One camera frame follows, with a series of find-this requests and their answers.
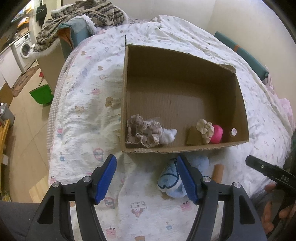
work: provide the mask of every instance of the green dustpan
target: green dustpan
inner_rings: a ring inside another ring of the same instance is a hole
[[[38,104],[48,104],[52,101],[54,96],[48,85],[40,86],[29,92]]]

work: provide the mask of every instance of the white patterned bedsheet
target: white patterned bedsheet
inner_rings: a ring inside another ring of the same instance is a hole
[[[163,199],[156,181],[175,154],[123,154],[120,150],[120,106],[125,37],[128,44],[178,50],[219,64],[233,65],[244,97],[250,142],[205,152],[207,174],[225,165],[224,184],[240,182],[249,195],[268,179],[245,165],[254,155],[282,166],[290,150],[292,128],[280,103],[250,66],[211,34],[177,17],[160,15],[149,23],[110,28],[83,41],[65,64],[50,155],[50,183],[77,182],[109,154],[118,167],[106,198],[96,211],[107,240],[186,240],[198,207],[187,197]],[[217,219],[221,219],[219,208]],[[75,240],[81,240],[75,207],[71,207]],[[215,236],[219,232],[214,228]]]

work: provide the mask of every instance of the washing machine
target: washing machine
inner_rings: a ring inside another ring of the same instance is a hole
[[[30,32],[20,37],[11,45],[13,55],[22,74],[24,74],[35,61],[34,58],[29,57],[31,47]]]

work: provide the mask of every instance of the floor mat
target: floor mat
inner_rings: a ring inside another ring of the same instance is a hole
[[[15,84],[13,85],[13,87],[11,88],[11,92],[13,94],[14,97],[17,97],[18,94],[21,92],[21,90],[23,89],[23,87],[26,85],[26,83],[29,81],[29,79],[33,76],[33,74],[36,73],[36,71],[39,69],[39,65],[34,66],[32,68],[29,68],[27,70],[27,72],[23,75],[21,75],[17,81],[15,82]]]

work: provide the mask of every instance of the cardboard tube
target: cardboard tube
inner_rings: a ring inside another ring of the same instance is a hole
[[[216,183],[221,183],[222,182],[223,171],[224,171],[224,165],[217,164],[217,165],[214,166],[214,170],[213,170],[213,173],[212,173],[212,179]]]

